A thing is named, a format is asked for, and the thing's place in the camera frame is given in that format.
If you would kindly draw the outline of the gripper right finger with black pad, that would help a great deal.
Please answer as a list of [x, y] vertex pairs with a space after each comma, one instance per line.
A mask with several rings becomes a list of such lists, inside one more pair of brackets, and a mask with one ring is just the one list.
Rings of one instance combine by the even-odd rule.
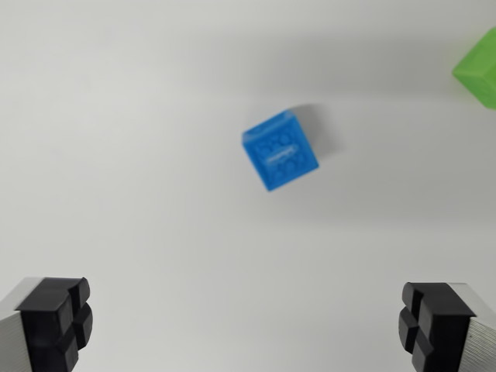
[[398, 335], [418, 372], [495, 371], [495, 311], [465, 283], [402, 290]]

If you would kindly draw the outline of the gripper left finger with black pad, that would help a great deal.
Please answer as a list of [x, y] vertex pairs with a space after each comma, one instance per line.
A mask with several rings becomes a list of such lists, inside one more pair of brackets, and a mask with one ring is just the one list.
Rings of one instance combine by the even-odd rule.
[[86, 278], [26, 277], [1, 300], [2, 371], [72, 371], [93, 315]]

